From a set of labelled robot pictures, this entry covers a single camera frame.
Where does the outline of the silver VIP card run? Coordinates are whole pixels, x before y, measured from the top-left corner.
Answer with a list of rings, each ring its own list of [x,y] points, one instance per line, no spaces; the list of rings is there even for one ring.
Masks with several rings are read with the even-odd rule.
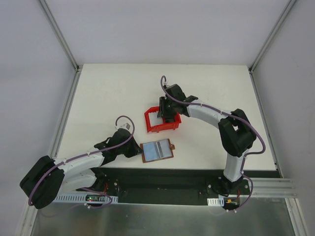
[[[157,146],[157,151],[158,151],[158,157],[160,159],[172,156],[170,143],[167,139],[157,141],[156,146]]]
[[[146,162],[155,161],[158,157],[158,148],[154,142],[143,144],[144,158]]]

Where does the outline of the red plastic bin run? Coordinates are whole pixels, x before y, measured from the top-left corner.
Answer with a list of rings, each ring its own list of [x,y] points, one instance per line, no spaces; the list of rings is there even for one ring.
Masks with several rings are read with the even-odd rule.
[[[165,130],[175,130],[182,123],[180,115],[177,113],[174,118],[168,122],[165,118],[158,118],[159,106],[149,108],[145,113],[145,123],[147,132],[160,132]]]

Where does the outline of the brown leather card holder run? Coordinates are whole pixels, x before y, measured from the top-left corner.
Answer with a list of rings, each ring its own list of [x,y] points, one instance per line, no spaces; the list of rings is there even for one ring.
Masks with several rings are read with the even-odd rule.
[[[174,157],[173,150],[175,150],[175,145],[170,142],[170,139],[143,143],[140,144],[140,147],[143,150],[143,163],[150,163]]]

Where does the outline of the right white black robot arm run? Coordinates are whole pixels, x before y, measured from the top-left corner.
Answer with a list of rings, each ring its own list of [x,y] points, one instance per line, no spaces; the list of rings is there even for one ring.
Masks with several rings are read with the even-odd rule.
[[[186,97],[177,84],[163,85],[162,89],[165,96],[159,99],[159,118],[171,122],[179,114],[204,121],[219,130],[222,146],[227,152],[221,187],[225,193],[233,194],[242,179],[242,158],[256,140],[244,111],[237,109],[225,115],[217,108],[208,108],[198,97]]]

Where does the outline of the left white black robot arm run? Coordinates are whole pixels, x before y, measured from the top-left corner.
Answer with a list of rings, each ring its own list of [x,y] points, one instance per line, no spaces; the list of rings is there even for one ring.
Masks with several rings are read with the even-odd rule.
[[[77,157],[55,160],[48,155],[41,157],[23,177],[20,187],[28,197],[28,204],[42,209],[57,196],[72,190],[101,190],[104,179],[93,172],[94,168],[113,162],[119,155],[131,158],[142,153],[133,135],[120,128]]]

